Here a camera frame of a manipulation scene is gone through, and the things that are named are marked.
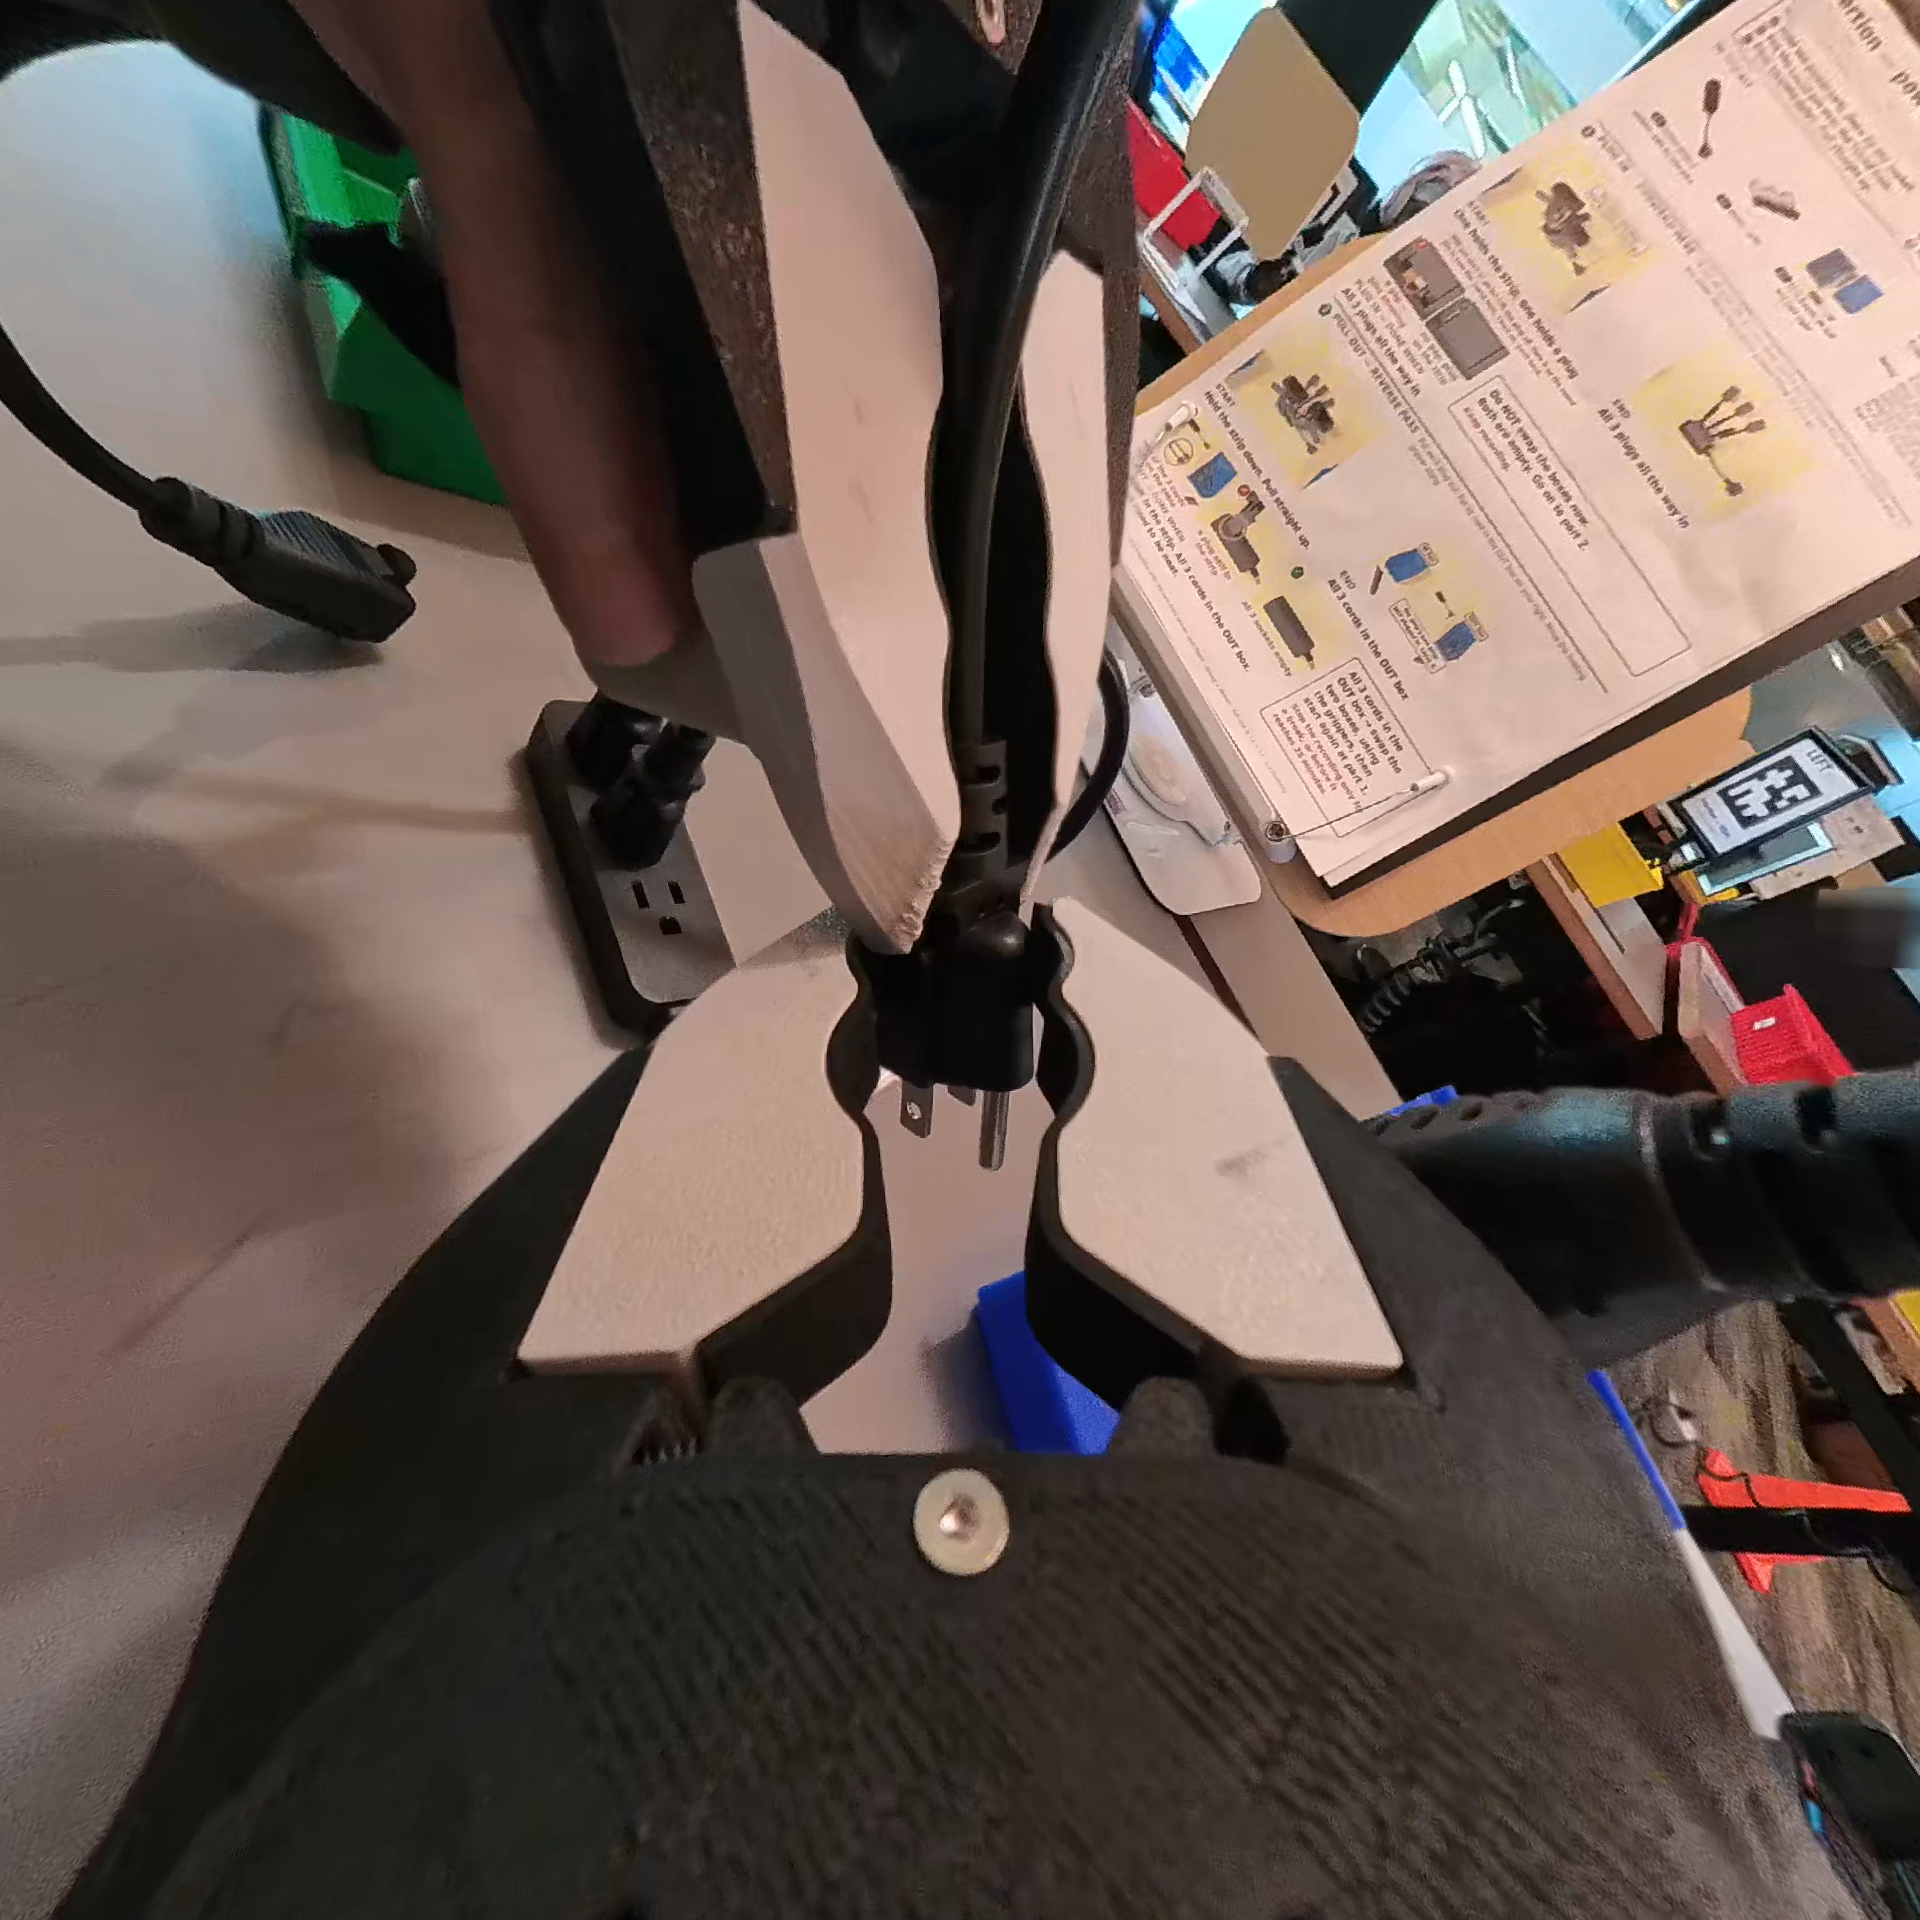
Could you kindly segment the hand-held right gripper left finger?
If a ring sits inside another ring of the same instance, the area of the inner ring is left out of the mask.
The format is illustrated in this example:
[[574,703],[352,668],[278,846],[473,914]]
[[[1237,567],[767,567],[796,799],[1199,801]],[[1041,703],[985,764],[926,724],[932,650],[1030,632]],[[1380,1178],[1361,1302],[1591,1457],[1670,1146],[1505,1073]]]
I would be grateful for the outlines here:
[[652,1044],[516,1359],[534,1377],[733,1380],[808,1401],[879,1342],[894,1252],[873,1011],[817,916],[695,1000]]

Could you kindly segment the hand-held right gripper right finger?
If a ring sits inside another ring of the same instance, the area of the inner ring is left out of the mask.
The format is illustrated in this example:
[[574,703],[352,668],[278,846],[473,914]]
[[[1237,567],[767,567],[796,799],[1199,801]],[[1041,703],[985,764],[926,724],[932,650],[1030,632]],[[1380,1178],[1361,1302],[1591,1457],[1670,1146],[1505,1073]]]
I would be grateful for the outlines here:
[[1149,1379],[1229,1409],[1261,1380],[1385,1380],[1404,1353],[1255,1033],[1077,900],[1029,931],[1049,1110],[1025,1322],[1124,1403]]

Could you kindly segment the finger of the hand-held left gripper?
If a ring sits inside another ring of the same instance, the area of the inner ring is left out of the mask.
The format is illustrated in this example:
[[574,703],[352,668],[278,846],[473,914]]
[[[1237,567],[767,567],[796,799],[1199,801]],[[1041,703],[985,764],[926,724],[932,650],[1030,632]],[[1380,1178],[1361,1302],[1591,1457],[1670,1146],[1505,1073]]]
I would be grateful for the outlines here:
[[692,584],[808,871],[865,947],[908,953],[957,840],[928,536],[936,272],[848,86],[760,7],[736,26],[788,504]]
[[1054,254],[1020,358],[1020,425],[1045,524],[1041,664],[1054,719],[1041,730],[1037,890],[1080,774],[1113,579],[1113,480],[1102,278]]

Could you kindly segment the blue plastic bin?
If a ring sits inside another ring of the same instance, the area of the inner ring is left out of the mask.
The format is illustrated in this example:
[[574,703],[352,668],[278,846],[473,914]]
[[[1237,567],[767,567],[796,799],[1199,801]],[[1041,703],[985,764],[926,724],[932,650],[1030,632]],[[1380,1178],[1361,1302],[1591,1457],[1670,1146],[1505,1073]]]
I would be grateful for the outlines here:
[[[1017,1452],[1098,1457],[1108,1450],[1119,1415],[1041,1350],[1025,1322],[1021,1271],[975,1292],[973,1323],[988,1355],[1000,1420]],[[1588,1372],[1588,1386],[1620,1432],[1669,1532],[1685,1535],[1689,1530],[1685,1512],[1665,1489],[1613,1380],[1604,1372]]]

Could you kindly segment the black power strip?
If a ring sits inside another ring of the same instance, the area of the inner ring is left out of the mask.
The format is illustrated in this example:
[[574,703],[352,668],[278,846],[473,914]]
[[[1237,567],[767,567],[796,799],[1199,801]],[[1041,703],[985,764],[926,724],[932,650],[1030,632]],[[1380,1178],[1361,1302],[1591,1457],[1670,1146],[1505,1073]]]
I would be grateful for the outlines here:
[[730,972],[687,803],[703,737],[613,705],[545,705],[520,750],[545,866],[608,1023],[649,1040]]

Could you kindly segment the person's left hand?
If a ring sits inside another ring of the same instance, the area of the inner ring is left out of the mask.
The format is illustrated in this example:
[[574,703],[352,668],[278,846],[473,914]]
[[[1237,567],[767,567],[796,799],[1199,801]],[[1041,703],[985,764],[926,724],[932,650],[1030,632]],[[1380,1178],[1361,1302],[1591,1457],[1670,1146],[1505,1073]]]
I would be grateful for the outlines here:
[[653,399],[490,7],[295,12],[417,163],[466,408],[576,655],[658,662],[700,617]]

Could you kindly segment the white stand base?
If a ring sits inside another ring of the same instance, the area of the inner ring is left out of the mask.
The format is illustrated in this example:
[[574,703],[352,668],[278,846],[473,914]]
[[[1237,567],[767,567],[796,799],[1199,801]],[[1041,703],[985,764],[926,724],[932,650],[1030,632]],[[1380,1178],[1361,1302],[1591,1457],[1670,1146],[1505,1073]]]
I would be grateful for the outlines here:
[[1178,920],[1253,905],[1289,842],[1247,844],[1173,710],[1119,635],[1105,666],[1126,700],[1126,740],[1104,809],[1152,898]]

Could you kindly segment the green plastic bin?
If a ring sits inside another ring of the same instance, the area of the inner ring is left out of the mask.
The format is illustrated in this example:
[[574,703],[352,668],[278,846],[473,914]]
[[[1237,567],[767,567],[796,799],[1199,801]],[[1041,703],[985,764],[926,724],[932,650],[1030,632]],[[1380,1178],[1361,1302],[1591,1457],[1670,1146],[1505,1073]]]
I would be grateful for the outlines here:
[[359,420],[368,457],[385,476],[504,505],[464,399],[309,249],[314,228],[344,228],[423,267],[412,159],[374,154],[266,104],[255,110],[255,130],[325,399]]

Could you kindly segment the wooden instruction board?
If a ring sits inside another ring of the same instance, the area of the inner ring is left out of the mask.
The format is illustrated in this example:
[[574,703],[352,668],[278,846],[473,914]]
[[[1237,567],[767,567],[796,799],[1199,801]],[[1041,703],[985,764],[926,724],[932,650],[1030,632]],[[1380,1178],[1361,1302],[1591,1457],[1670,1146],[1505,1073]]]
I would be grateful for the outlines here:
[[1914,4],[1730,4],[1137,402],[1116,600],[1296,913],[1914,600]]

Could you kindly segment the yellow plastic bin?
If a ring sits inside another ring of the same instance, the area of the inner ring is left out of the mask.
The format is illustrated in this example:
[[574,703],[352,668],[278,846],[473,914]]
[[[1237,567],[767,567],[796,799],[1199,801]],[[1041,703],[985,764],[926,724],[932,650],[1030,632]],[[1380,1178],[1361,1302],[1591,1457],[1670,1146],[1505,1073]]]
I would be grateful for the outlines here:
[[1592,911],[1656,896],[1665,888],[1658,859],[1647,858],[1623,823],[1575,840],[1554,862]]

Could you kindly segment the red plastic bin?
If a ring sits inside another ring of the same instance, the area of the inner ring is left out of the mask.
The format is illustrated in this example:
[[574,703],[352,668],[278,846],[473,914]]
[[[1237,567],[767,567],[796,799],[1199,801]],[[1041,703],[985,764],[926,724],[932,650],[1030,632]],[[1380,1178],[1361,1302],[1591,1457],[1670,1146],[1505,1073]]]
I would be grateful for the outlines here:
[[1732,1011],[1735,1068],[1750,1088],[1831,1088],[1855,1074],[1809,1002],[1784,985],[1776,996]]

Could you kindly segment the orange traffic cone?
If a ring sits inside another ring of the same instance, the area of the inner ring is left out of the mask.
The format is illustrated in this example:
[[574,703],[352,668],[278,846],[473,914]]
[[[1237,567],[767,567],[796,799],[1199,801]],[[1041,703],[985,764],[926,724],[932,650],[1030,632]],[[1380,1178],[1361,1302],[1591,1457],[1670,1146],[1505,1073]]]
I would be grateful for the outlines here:
[[1696,1467],[1687,1537],[1721,1555],[1756,1596],[1784,1571],[1860,1564],[1908,1601],[1918,1580],[1918,1520],[1905,1497],[1877,1486],[1744,1473],[1721,1450]]

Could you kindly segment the display with marker tag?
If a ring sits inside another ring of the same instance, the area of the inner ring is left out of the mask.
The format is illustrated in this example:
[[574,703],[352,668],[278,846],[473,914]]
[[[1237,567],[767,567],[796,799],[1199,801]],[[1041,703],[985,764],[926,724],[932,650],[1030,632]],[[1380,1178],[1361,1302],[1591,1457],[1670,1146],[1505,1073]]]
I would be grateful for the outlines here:
[[1678,873],[1704,870],[1880,788],[1877,764],[1848,755],[1825,730],[1806,727],[1669,801],[1676,832],[1669,865]]

